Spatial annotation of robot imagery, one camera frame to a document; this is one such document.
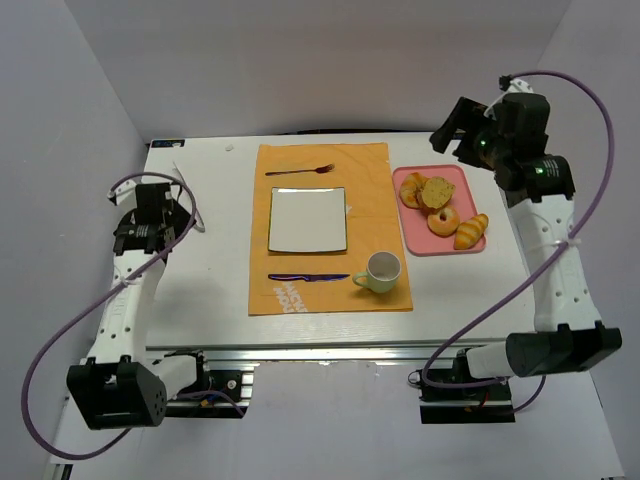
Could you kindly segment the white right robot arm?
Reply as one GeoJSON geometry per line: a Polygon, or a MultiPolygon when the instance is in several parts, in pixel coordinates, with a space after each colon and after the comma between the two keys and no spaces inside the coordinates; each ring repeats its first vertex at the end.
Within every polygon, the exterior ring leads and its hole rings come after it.
{"type": "Polygon", "coordinates": [[[443,153],[453,138],[463,164],[489,170],[504,192],[519,236],[529,277],[486,312],[443,343],[437,353],[466,335],[526,289],[534,292],[534,327],[500,342],[459,353],[443,380],[426,364],[421,383],[432,389],[479,389],[511,377],[584,372],[622,346],[621,332],[604,326],[590,297],[579,254],[578,234],[598,206],[611,175],[615,141],[610,115],[596,94],[574,84],[596,104],[608,141],[604,178],[586,212],[574,217],[576,187],[569,162],[547,151],[550,104],[523,74],[500,78],[501,96],[485,106],[462,97],[431,135],[443,153]]]}

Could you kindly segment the seeded bread slice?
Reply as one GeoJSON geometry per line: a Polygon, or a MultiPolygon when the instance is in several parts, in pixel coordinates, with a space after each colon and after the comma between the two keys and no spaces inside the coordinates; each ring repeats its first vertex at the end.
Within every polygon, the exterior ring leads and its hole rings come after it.
{"type": "Polygon", "coordinates": [[[439,210],[446,206],[453,197],[456,186],[443,177],[429,178],[419,193],[423,210],[439,210]]]}

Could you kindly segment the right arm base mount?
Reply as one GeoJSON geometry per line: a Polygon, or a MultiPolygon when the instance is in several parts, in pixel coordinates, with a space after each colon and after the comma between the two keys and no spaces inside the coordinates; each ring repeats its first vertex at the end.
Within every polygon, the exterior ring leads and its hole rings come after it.
{"type": "Polygon", "coordinates": [[[507,424],[515,422],[510,387],[506,382],[474,388],[444,389],[435,383],[454,385],[473,383],[466,353],[459,350],[447,368],[430,369],[418,374],[420,420],[423,425],[507,424]]]}

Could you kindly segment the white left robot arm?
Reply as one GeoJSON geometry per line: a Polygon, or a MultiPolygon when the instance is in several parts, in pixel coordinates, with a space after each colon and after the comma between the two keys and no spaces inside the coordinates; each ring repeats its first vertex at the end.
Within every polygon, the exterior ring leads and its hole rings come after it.
{"type": "Polygon", "coordinates": [[[205,384],[204,355],[176,351],[153,359],[146,351],[153,302],[168,256],[196,224],[192,201],[178,201],[183,180],[160,174],[121,180],[108,193],[123,217],[113,235],[115,294],[105,302],[87,357],[68,369],[67,387],[92,430],[159,425],[169,400],[205,384]]]}

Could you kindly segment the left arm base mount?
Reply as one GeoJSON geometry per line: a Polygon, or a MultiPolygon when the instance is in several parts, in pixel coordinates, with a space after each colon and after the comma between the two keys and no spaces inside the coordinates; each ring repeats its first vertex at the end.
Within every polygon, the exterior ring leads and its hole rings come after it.
{"type": "Polygon", "coordinates": [[[190,356],[196,361],[196,380],[182,389],[166,407],[167,418],[241,419],[248,410],[243,392],[245,372],[211,368],[203,351],[177,350],[167,357],[190,356]]]}

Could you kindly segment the sugared ring donut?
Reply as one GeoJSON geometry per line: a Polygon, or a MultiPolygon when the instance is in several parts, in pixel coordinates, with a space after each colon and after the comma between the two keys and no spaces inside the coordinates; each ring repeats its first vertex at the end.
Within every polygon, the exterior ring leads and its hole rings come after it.
{"type": "Polygon", "coordinates": [[[459,213],[452,206],[445,206],[427,217],[428,228],[432,233],[440,237],[453,235],[459,224],[459,213]]]}

